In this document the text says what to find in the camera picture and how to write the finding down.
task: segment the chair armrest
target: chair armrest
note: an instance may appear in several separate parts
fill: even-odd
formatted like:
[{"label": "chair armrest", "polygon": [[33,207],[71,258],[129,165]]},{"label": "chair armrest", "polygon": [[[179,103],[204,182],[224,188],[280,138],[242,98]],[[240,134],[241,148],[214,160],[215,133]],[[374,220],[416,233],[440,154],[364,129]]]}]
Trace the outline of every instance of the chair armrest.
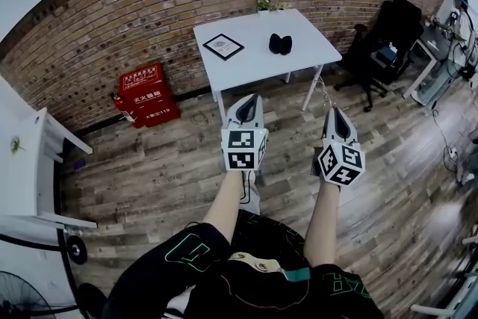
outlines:
[{"label": "chair armrest", "polygon": [[355,24],[353,26],[353,29],[355,29],[360,34],[363,34],[364,32],[367,32],[367,30],[368,30],[367,26],[363,25],[363,24]]}]

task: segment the table leg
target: table leg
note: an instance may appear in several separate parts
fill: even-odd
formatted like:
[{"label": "table leg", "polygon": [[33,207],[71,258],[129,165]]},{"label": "table leg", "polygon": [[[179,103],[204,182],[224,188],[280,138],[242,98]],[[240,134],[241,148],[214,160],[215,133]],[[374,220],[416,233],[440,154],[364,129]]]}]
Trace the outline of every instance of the table leg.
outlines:
[{"label": "table leg", "polygon": [[302,105],[302,112],[307,108],[308,102],[311,101],[312,93],[314,92],[315,85],[319,81],[320,73],[322,72],[323,65],[317,66],[314,79],[312,80],[311,87],[308,89],[307,96],[305,97],[304,104]]},{"label": "table leg", "polygon": [[223,122],[223,126],[224,126],[226,124],[226,111],[224,110],[223,95],[221,91],[216,92],[216,100],[217,100],[217,106],[219,107],[219,113],[221,115],[221,121]]},{"label": "table leg", "polygon": [[41,211],[38,214],[38,218],[50,222],[62,223],[65,226],[84,227],[86,229],[98,229],[96,222],[90,222],[88,220],[77,220],[75,218],[64,217],[63,215],[49,213],[47,211]]},{"label": "table leg", "polygon": [[46,115],[46,120],[52,126],[54,130],[56,130],[60,135],[65,137],[73,145],[77,146],[78,148],[83,150],[83,152],[89,155],[93,153],[93,149],[90,146],[88,146],[86,143],[84,143],[78,137],[76,137],[72,132],[70,132],[68,129],[62,126],[57,120],[55,120],[52,116],[50,116],[50,114]]},{"label": "table leg", "polygon": [[45,226],[45,227],[49,227],[53,229],[59,229],[61,231],[65,229],[65,225],[63,225],[62,223],[52,222],[49,220],[41,220],[38,217],[28,217],[23,215],[17,215],[15,216],[15,218],[17,220],[23,220],[28,223],[33,223],[34,225],[41,225],[41,226]]},{"label": "table leg", "polygon": [[420,83],[423,81],[423,79],[426,77],[426,75],[428,75],[430,73],[430,71],[436,65],[436,63],[437,63],[437,61],[434,58],[432,58],[430,60],[428,65],[425,67],[425,69],[422,71],[422,73],[417,77],[417,79],[413,82],[413,84],[410,86],[410,88],[405,91],[405,93],[403,94],[404,99],[406,99],[408,96],[410,96],[410,93],[412,93],[412,91],[416,87],[418,87],[418,85],[420,85]]},{"label": "table leg", "polygon": [[59,155],[55,154],[52,149],[50,149],[49,146],[45,145],[45,149],[43,150],[43,153],[45,154],[46,157],[52,159],[53,161],[58,162],[59,164],[63,163],[62,157]]},{"label": "table leg", "polygon": [[447,318],[453,316],[453,313],[455,312],[455,310],[435,309],[433,307],[419,306],[418,304],[412,304],[410,310],[420,312],[421,314],[445,316]]},{"label": "table leg", "polygon": [[474,244],[475,242],[478,242],[478,235],[474,237],[468,237],[462,240],[462,244]]}]

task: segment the shoe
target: shoe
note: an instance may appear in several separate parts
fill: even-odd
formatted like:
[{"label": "shoe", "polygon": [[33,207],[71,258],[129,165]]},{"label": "shoe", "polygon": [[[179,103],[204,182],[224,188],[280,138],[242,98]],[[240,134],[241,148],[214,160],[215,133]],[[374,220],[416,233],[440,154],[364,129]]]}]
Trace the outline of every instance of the shoe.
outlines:
[{"label": "shoe", "polygon": [[465,169],[463,169],[463,163],[461,161],[456,162],[456,181],[461,184],[463,180],[463,173]]},{"label": "shoe", "polygon": [[281,55],[288,54],[292,50],[292,37],[285,36],[281,39],[278,34],[270,35],[269,50],[276,55],[278,53]]},{"label": "shoe", "polygon": [[269,49],[272,53],[278,54],[281,51],[282,39],[278,34],[270,35],[269,39]]},{"label": "shoe", "polygon": [[465,173],[462,178],[462,185],[466,184],[469,181],[473,181],[475,179],[475,175],[473,173]]},{"label": "shoe", "polygon": [[415,100],[418,104],[422,106],[426,106],[426,103],[424,100],[421,99],[421,97],[418,95],[418,92],[416,90],[413,90],[412,93],[410,93],[410,96]]},{"label": "shoe", "polygon": [[286,36],[282,38],[281,55],[290,53],[292,49],[292,37]]},{"label": "shoe", "polygon": [[244,170],[244,184],[253,185],[255,184],[255,172],[254,170]]}]

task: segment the wooden floor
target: wooden floor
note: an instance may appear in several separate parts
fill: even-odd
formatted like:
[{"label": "wooden floor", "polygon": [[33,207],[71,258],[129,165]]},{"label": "wooden floor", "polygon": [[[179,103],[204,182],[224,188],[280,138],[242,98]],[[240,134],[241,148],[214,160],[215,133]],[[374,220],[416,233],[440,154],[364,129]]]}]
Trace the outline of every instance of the wooden floor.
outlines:
[{"label": "wooden floor", "polygon": [[[361,275],[387,318],[413,318],[409,306],[427,304],[468,256],[460,244],[478,219],[473,188],[460,189],[444,168],[444,141],[430,111],[401,94],[413,70],[391,86],[366,114],[357,86],[340,92],[332,85],[347,77],[324,73],[336,105],[354,122],[367,156],[359,185],[343,190],[338,223],[338,264]],[[270,141],[257,185],[264,215],[305,234],[317,193],[309,175],[313,147],[322,134],[323,94],[309,109],[300,106],[312,72],[278,78],[225,94],[226,107],[252,91],[264,98]],[[135,129],[124,122],[89,134],[93,155],[73,152],[63,174],[67,215],[95,220],[85,232],[89,260],[73,265],[77,283],[91,282],[106,294],[136,258],[208,210],[223,178],[220,117],[211,94],[180,104],[182,118],[163,126]],[[438,123],[460,153],[478,111],[460,79],[438,105]],[[74,171],[74,163],[86,165]]]}]

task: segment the red fire extinguisher box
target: red fire extinguisher box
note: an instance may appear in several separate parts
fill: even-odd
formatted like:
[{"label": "red fire extinguisher box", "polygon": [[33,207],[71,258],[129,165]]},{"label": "red fire extinguisher box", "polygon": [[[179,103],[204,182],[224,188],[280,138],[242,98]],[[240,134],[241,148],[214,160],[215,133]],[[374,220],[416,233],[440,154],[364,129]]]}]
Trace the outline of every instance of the red fire extinguisher box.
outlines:
[{"label": "red fire extinguisher box", "polygon": [[127,73],[119,79],[119,97],[139,120],[134,126],[149,128],[181,116],[160,63]]}]

